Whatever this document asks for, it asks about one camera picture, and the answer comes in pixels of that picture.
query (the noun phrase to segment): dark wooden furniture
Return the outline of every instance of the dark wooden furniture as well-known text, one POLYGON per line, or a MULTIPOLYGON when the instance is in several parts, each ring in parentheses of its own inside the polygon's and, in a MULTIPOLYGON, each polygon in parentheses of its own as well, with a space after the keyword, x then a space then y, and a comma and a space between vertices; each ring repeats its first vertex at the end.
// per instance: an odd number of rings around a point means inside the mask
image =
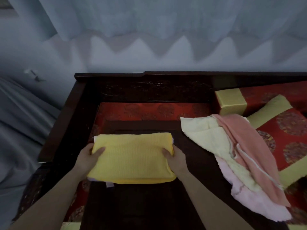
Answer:
MULTIPOLYGON (((74 165, 79 151, 86 145, 100 102, 194 102, 214 103, 214 91, 306 80, 305 73, 227 73, 227 72, 145 72, 143 74, 77 73, 76 83, 40 153, 40 162, 49 162, 39 180, 30 183, 24 212, 51 189, 74 165)), ((221 175, 212 154, 188 140, 180 131, 180 123, 163 122, 145 125, 110 122, 108 133, 150 133, 170 131, 178 146, 187 154, 189 170, 214 194, 244 217, 256 230, 287 228, 252 213, 230 195, 230 185, 221 175)), ((82 229, 154 227, 202 229, 200 219, 178 180, 167 184, 116 185, 113 192, 104 183, 94 182, 82 229), (131 199, 122 199, 123 194, 131 199), (163 219, 161 213, 167 213, 163 219)))

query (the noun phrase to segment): yellow towel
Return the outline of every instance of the yellow towel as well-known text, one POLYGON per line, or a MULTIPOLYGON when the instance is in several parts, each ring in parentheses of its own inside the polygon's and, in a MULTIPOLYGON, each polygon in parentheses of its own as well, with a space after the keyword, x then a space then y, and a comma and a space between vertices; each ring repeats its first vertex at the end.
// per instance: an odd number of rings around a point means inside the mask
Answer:
POLYGON ((162 154, 173 154, 170 133, 95 136, 93 153, 106 147, 88 177, 118 184, 171 182, 176 176, 162 154))

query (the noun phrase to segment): person's left hand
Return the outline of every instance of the person's left hand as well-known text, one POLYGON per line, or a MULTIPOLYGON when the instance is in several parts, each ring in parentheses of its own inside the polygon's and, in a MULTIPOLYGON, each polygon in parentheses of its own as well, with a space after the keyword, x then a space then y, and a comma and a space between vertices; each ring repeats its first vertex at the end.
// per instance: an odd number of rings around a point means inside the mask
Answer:
POLYGON ((83 180, 86 178, 87 174, 91 171, 92 168, 97 163, 100 155, 105 151, 105 147, 98 149, 94 154, 91 153, 94 144, 89 143, 84 147, 79 153, 76 164, 73 168, 74 173, 77 173, 80 176, 80 179, 83 180))

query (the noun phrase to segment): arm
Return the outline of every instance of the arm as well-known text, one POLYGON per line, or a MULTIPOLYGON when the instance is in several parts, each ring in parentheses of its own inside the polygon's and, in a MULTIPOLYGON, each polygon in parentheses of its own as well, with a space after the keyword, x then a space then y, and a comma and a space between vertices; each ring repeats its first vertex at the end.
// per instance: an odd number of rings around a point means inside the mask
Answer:
POLYGON ((60 229, 77 186, 95 166, 105 148, 91 155, 93 143, 80 151, 76 164, 50 191, 31 206, 9 230, 60 229))
POLYGON ((253 228, 227 204, 211 193, 200 181, 188 170, 185 154, 173 145, 174 155, 164 149, 171 170, 183 183, 199 217, 207 230, 242 229, 253 228))

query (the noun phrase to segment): hand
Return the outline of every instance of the hand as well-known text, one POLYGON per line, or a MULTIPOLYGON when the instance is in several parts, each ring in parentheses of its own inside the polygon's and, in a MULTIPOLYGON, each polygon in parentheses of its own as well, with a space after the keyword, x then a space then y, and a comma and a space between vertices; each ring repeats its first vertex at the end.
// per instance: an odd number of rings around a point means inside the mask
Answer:
POLYGON ((73 168, 74 173, 80 175, 80 179, 83 180, 86 178, 88 173, 97 163, 100 155, 105 151, 105 147, 98 149, 94 154, 91 153, 94 144, 89 143, 84 147, 79 153, 76 164, 73 168))
POLYGON ((180 179, 180 176, 189 172, 187 167, 187 162, 185 160, 185 154, 173 145, 174 155, 172 156, 169 151, 163 148, 163 155, 167 159, 169 167, 176 174, 176 176, 180 179))

